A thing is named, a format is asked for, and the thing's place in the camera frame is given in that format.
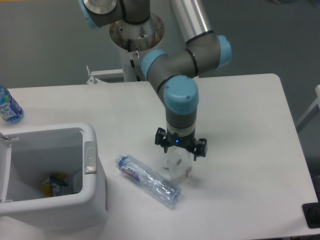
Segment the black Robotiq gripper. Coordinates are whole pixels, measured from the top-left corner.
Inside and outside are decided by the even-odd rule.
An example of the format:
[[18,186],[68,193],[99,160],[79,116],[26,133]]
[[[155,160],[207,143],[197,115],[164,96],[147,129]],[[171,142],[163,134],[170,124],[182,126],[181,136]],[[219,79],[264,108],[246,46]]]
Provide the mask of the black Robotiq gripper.
[[193,154],[194,161],[197,160],[197,157],[206,157],[208,150],[207,139],[195,139],[195,130],[186,136],[177,136],[159,127],[155,134],[154,143],[161,146],[165,153],[172,146],[183,148]]

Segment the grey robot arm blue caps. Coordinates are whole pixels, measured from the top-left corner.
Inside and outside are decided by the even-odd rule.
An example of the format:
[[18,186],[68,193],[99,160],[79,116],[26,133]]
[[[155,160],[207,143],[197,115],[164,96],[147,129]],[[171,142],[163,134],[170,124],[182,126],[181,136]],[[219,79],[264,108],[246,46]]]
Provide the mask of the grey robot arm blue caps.
[[186,44],[174,55],[158,49],[165,27],[148,0],[81,0],[79,6],[90,27],[109,26],[136,80],[148,81],[163,103],[166,129],[157,129],[155,144],[205,157],[207,140],[195,138],[199,92],[194,78],[228,64],[232,47],[225,36],[214,33],[202,1],[170,2]]

